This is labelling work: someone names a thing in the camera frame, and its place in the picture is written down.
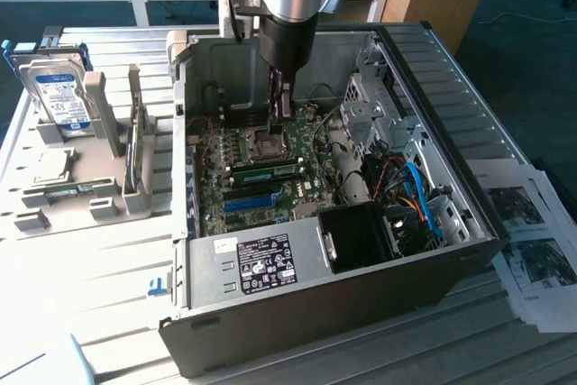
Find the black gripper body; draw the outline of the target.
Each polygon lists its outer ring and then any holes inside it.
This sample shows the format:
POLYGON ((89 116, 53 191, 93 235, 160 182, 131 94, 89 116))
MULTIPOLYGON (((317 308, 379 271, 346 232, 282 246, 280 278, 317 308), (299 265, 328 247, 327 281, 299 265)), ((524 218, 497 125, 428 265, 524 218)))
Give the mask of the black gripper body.
POLYGON ((317 23, 317 14, 300 23, 285 22, 272 15, 261 18, 260 54, 285 81, 294 82, 298 71, 308 63, 317 23))

